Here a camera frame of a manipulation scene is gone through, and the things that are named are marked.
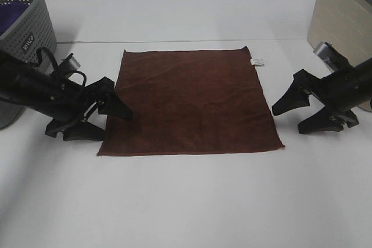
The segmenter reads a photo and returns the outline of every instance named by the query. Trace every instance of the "towel tag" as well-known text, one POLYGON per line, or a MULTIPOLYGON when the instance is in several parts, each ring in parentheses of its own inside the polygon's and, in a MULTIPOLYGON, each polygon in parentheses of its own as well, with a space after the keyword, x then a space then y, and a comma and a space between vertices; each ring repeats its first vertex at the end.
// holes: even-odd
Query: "towel tag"
POLYGON ((263 66, 265 65, 263 58, 256 58, 256 59, 251 59, 251 64, 254 66, 263 66))

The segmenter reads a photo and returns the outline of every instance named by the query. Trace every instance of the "white surface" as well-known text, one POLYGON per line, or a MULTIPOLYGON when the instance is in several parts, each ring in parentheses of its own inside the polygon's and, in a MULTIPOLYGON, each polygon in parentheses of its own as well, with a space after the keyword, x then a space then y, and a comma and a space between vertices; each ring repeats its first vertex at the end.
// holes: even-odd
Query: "white surface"
MULTIPOLYGON (((301 68, 329 73, 306 40, 75 44, 56 55, 74 52, 91 83, 116 79, 124 48, 244 45, 265 60, 269 106, 301 68)), ((101 143, 49 138, 50 118, 26 110, 0 131, 0 247, 370 247, 371 114, 355 109, 360 125, 344 132, 299 135, 320 108, 312 99, 274 118, 283 150, 149 157, 96 157, 101 143)))
POLYGON ((59 42, 304 39, 315 0, 46 0, 59 42))

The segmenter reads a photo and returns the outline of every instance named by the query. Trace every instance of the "beige box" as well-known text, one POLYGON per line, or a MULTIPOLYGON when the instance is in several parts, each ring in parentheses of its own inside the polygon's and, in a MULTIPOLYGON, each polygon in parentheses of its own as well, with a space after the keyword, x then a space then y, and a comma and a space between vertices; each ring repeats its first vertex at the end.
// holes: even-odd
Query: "beige box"
MULTIPOLYGON (((356 66, 372 57, 372 0, 316 0, 307 40, 329 42, 356 66)), ((372 112, 370 102, 360 106, 372 112)))

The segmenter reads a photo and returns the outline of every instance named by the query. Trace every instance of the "gray plastic basket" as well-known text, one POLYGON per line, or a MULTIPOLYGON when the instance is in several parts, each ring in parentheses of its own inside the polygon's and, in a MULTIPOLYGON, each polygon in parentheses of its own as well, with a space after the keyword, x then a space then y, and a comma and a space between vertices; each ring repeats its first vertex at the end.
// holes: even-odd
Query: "gray plastic basket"
MULTIPOLYGON (((45 46, 52 52, 56 49, 56 37, 45 0, 0 0, 0 5, 12 1, 22 1, 29 7, 0 36, 0 49, 24 62, 37 62, 36 50, 45 46)), ((49 60, 44 57, 39 71, 45 72, 49 60)), ((12 122, 22 110, 16 106, 0 102, 0 128, 12 122)))

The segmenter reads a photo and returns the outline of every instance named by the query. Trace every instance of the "brown towel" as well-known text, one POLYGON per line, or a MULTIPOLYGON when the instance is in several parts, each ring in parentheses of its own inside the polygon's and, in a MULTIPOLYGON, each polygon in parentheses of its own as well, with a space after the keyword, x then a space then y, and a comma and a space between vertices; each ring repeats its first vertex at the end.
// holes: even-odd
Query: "brown towel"
POLYGON ((263 152, 284 147, 247 47, 124 52, 116 92, 133 121, 108 117, 99 155, 263 152))

